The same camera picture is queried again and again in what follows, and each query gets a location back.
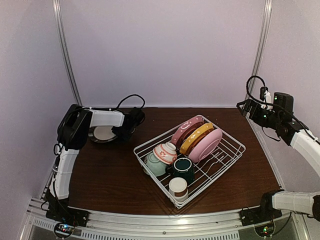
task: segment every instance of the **brown tabletop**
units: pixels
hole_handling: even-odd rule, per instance
[[[73,168],[69,205],[95,211],[170,215],[253,207],[263,193],[279,189],[247,120],[233,108],[145,108],[146,119],[127,143],[88,140]],[[177,210],[143,172],[133,149],[195,115],[203,115],[245,145],[243,156],[189,205]]]

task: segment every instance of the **yellow plate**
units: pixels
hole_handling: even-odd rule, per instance
[[[194,132],[188,136],[180,148],[180,153],[188,156],[191,150],[210,132],[214,130],[214,126],[211,122],[205,123],[198,127]]]

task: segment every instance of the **pink plate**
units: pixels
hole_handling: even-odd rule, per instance
[[[188,158],[192,162],[198,163],[211,154],[222,139],[222,131],[217,128],[205,136],[190,152]]]
[[[194,130],[204,124],[204,119],[202,116],[194,116],[188,121],[182,123],[182,125],[177,129],[171,138],[171,143],[173,143],[178,149],[181,147],[184,140],[191,135]]]

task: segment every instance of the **dish rack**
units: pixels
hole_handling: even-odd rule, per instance
[[[217,125],[215,125],[213,122],[211,122],[204,116],[197,116],[202,117],[204,123],[212,123],[214,129],[219,128]],[[174,206],[177,209],[181,209],[187,204],[189,204],[205,189],[207,189],[211,184],[213,184],[219,177],[222,176],[222,174],[224,174],[233,164],[235,164],[235,162],[239,158],[241,158],[244,151],[246,150],[246,147],[242,143],[240,143],[238,140],[236,140],[231,135],[229,135],[221,129],[223,133],[221,142],[214,149],[214,151],[211,154],[209,154],[205,159],[194,164],[195,180],[193,183],[188,185],[189,197],[187,198],[187,200],[179,202],[169,193],[169,182],[174,177],[168,173],[156,177],[149,170],[144,160],[145,157],[152,152],[153,148],[156,145],[169,142],[171,140],[171,137],[174,135],[176,130],[181,125],[182,123],[170,129],[169,131],[166,131],[165,133],[137,146],[133,150],[141,166],[150,175],[154,182],[159,186],[163,193],[171,200],[171,202],[173,202]],[[187,158],[186,156],[180,153],[179,149],[177,149],[177,158],[179,159],[182,157]]]

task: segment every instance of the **dark green mug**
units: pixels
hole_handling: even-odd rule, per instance
[[[195,181],[194,163],[186,157],[177,159],[172,166],[166,169],[166,172],[174,177],[183,178],[188,185]]]

